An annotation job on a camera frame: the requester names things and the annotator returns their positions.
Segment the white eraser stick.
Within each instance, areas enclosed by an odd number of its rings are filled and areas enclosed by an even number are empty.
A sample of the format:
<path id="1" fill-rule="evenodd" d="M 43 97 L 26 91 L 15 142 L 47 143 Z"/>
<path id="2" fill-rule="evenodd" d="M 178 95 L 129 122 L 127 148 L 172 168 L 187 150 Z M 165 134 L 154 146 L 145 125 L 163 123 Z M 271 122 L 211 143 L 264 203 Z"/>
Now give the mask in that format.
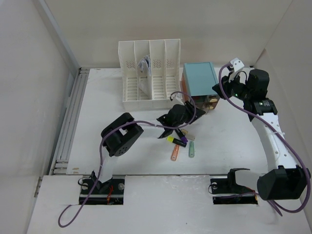
<path id="1" fill-rule="evenodd" d="M 192 134 L 187 134 L 186 138 L 190 140 L 195 140 L 195 136 L 193 136 Z"/>

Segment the purple capped black highlighter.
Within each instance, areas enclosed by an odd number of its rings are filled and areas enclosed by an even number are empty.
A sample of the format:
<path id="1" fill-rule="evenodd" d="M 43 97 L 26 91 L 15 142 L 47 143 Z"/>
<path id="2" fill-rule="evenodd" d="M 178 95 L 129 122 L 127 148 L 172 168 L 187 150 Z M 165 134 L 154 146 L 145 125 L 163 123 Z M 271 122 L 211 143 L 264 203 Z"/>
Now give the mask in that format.
<path id="1" fill-rule="evenodd" d="M 180 140 L 184 143 L 187 144 L 188 140 L 185 137 L 184 133 L 180 129 L 175 129 L 176 134 L 179 136 Z"/>

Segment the yellow capped black highlighter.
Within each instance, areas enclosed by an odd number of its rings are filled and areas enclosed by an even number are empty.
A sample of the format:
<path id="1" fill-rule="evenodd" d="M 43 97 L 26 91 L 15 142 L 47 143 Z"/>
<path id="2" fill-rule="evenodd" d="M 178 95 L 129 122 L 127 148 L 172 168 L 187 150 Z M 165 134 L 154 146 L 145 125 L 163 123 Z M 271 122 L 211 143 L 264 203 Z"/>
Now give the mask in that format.
<path id="1" fill-rule="evenodd" d="M 169 142 L 173 143 L 173 144 L 176 144 L 176 145 L 179 145 L 179 146 L 182 146 L 182 147 L 186 147 L 187 146 L 187 143 L 184 143 L 182 140 L 174 138 L 173 136 L 168 136 L 167 140 Z"/>

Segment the white Canon manual booklet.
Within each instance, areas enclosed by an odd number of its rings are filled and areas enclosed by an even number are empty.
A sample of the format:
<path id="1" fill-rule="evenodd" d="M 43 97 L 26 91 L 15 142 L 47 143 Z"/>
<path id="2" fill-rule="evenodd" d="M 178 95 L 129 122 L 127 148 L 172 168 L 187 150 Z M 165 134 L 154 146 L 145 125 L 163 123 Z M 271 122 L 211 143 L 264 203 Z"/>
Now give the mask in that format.
<path id="1" fill-rule="evenodd" d="M 150 55 L 145 55 L 138 64 L 138 68 L 142 73 L 141 79 L 139 81 L 138 87 L 139 89 L 146 94 L 149 98 L 152 97 L 151 91 L 151 59 Z"/>

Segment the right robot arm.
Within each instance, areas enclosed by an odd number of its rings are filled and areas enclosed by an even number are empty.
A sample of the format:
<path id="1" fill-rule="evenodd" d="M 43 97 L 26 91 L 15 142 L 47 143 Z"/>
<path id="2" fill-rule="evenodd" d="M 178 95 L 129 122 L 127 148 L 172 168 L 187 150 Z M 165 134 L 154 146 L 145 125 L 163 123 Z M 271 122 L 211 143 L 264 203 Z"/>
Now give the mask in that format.
<path id="1" fill-rule="evenodd" d="M 254 69 L 249 72 L 245 83 L 240 76 L 218 76 L 218 84 L 213 87 L 222 99 L 231 97 L 243 101 L 240 109 L 256 129 L 264 149 L 268 172 L 260 175 L 256 181 L 256 189 L 263 200 L 298 199 L 306 191 L 305 202 L 311 195 L 311 174 L 304 166 L 298 154 L 286 142 L 279 127 L 277 108 L 267 98 L 269 74 Z"/>

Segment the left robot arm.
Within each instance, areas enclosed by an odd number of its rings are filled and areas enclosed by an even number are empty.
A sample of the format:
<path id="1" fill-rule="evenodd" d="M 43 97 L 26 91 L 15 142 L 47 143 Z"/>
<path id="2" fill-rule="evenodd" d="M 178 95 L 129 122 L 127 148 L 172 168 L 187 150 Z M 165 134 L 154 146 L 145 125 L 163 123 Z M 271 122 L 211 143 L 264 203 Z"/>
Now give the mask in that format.
<path id="1" fill-rule="evenodd" d="M 189 101 L 173 105 L 167 114 L 157 118 L 160 123 L 159 127 L 164 129 L 158 138 L 166 138 L 175 131 L 182 143 L 185 144 L 186 137 L 181 128 L 184 125 L 192 124 L 205 114 L 204 110 L 195 107 Z M 101 132 L 99 173 L 98 176 L 92 178 L 92 187 L 96 192 L 101 194 L 108 190 L 114 167 L 105 166 L 106 161 L 125 154 L 131 148 L 144 132 L 139 126 L 140 123 L 143 121 L 135 121 L 130 113 L 124 113 Z"/>

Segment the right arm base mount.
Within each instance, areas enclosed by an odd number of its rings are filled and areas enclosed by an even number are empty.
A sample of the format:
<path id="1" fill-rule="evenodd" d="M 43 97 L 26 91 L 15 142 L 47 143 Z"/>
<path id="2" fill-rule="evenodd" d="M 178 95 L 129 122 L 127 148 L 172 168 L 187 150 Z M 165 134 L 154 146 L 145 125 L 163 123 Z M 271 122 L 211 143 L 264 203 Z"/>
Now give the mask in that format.
<path id="1" fill-rule="evenodd" d="M 208 191 L 213 195 L 214 205 L 257 205 L 255 190 L 238 185 L 235 172 L 245 168 L 230 169 L 227 175 L 216 175 L 210 178 Z"/>

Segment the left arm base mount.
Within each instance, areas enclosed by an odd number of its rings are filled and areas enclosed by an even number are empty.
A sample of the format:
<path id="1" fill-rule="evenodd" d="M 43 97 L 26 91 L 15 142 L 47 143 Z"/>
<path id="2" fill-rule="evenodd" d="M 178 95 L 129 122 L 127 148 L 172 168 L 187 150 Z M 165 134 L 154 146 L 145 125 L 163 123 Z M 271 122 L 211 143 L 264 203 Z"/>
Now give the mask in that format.
<path id="1" fill-rule="evenodd" d="M 94 172 L 89 177 L 82 177 L 78 180 L 80 186 L 79 205 L 82 205 L 88 196 L 96 175 Z M 125 176 L 113 176 L 107 182 L 98 182 L 91 195 L 86 201 L 86 205 L 123 205 L 125 189 Z"/>

